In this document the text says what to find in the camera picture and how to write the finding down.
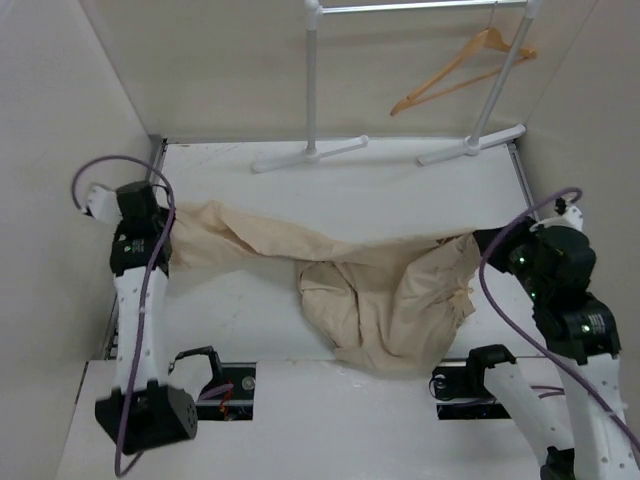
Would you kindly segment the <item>beige trousers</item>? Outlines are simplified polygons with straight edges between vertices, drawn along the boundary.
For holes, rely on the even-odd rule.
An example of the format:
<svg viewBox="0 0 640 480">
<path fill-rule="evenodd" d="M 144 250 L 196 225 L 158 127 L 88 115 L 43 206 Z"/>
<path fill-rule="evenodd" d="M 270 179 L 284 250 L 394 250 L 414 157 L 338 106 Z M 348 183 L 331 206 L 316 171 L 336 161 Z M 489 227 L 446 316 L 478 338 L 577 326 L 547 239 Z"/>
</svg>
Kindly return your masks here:
<svg viewBox="0 0 640 480">
<path fill-rule="evenodd" d="M 182 270 L 292 260 L 306 320 L 337 360 L 382 373 L 429 373 L 471 316 L 481 253 L 469 231 L 345 242 L 220 202 L 178 208 L 172 262 Z"/>
</svg>

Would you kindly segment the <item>wooden clothes hanger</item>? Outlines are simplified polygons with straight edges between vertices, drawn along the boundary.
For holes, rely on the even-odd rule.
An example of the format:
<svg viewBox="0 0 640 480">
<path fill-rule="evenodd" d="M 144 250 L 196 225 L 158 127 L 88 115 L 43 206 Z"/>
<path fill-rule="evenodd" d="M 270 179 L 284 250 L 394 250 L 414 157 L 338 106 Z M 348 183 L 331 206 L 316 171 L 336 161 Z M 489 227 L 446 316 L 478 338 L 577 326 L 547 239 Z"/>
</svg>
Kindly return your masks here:
<svg viewBox="0 0 640 480">
<path fill-rule="evenodd" d="M 415 88 L 408 93 L 404 98 L 399 100 L 391 109 L 390 115 L 392 117 L 400 114 L 401 112 L 434 100 L 436 98 L 448 95 L 456 92 L 475 83 L 483 81 L 485 79 L 497 76 L 501 68 L 495 68 L 482 75 L 467 79 L 448 88 L 440 90 L 436 93 L 428 94 L 433 87 L 438 85 L 448 75 L 453 73 L 456 69 L 459 69 L 465 62 L 470 60 L 477 54 L 485 51 L 492 50 L 501 53 L 508 53 L 511 50 L 512 44 L 508 44 L 501 33 L 501 31 L 495 27 L 487 27 L 480 31 L 477 35 L 471 38 L 464 47 L 454 56 L 454 58 L 440 69 L 435 75 L 426 80 L 422 85 Z"/>
</svg>

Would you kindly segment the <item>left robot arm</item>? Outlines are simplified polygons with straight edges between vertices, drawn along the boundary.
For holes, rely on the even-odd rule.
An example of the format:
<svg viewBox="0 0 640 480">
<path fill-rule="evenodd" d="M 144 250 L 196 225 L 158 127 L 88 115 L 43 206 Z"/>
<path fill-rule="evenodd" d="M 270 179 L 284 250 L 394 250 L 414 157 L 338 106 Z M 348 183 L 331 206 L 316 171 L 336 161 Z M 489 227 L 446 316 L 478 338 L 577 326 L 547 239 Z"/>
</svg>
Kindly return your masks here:
<svg viewBox="0 0 640 480">
<path fill-rule="evenodd" d="M 124 455 L 191 440 L 196 402 L 170 381 L 176 361 L 164 336 L 175 210 L 158 203 L 152 184 L 137 181 L 117 189 L 92 184 L 87 213 L 115 228 L 109 265 L 118 303 L 114 384 L 96 401 L 95 418 Z"/>
</svg>

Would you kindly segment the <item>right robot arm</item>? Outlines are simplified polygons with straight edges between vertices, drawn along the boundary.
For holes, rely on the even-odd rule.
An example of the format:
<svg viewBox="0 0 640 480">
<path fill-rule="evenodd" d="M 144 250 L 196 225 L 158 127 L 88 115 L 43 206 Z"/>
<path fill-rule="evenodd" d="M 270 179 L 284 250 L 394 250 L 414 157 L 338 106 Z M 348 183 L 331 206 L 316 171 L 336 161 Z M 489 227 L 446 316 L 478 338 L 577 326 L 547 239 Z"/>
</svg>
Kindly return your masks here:
<svg viewBox="0 0 640 480">
<path fill-rule="evenodd" d="M 570 426 L 564 428 L 524 378 L 503 345 L 470 351 L 464 384 L 505 408 L 539 465 L 543 479 L 636 479 L 639 440 L 624 420 L 619 387 L 621 352 L 610 309 L 589 293 L 596 254 L 568 225 L 477 230 L 480 266 L 513 275 L 533 303 L 543 340 L 531 344 L 558 371 Z"/>
</svg>

